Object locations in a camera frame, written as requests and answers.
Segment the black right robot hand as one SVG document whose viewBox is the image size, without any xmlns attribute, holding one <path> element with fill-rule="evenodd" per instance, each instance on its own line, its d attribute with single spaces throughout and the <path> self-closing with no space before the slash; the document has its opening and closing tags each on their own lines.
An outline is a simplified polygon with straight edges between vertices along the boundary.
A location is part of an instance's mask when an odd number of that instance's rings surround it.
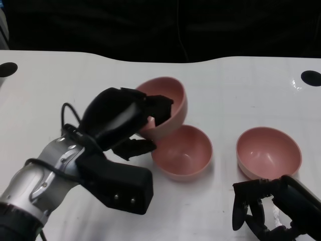
<svg viewBox="0 0 321 241">
<path fill-rule="evenodd" d="M 295 240 L 304 234 L 320 240 L 320 200 L 291 176 L 239 182 L 233 188 L 233 230 L 245 223 L 259 240 Z M 266 197 L 272 197 L 274 205 L 291 219 L 290 228 L 267 228 L 262 204 Z"/>
</svg>

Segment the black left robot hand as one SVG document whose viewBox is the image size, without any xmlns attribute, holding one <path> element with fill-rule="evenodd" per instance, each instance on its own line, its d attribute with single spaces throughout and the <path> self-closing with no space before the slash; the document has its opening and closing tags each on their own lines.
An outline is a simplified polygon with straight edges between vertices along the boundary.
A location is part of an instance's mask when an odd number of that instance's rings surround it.
<svg viewBox="0 0 321 241">
<path fill-rule="evenodd" d="M 112 150 L 129 160 L 156 149 L 151 138 L 132 139 L 153 117 L 159 126 L 171 117 L 174 101 L 163 95 L 148 96 L 129 88 L 108 88 L 86 108 L 79 130 L 90 136 L 103 151 Z"/>
</svg>

